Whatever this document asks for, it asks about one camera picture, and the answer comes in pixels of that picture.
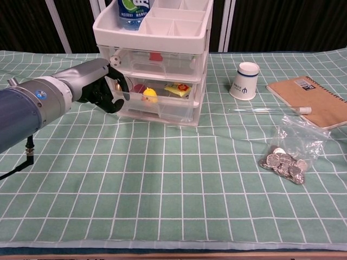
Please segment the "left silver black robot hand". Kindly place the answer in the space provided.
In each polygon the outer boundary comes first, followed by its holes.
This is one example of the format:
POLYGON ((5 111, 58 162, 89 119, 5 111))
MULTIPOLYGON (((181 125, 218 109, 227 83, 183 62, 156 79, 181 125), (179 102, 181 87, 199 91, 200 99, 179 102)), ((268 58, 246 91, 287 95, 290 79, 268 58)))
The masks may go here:
POLYGON ((124 102, 130 99, 124 75, 114 69, 108 60, 104 58, 96 58, 73 66, 54 74, 53 77, 70 88, 73 101, 90 102, 106 113, 120 111, 124 102), (113 100, 114 96, 106 82, 107 77, 115 80, 120 85, 123 99, 113 100))

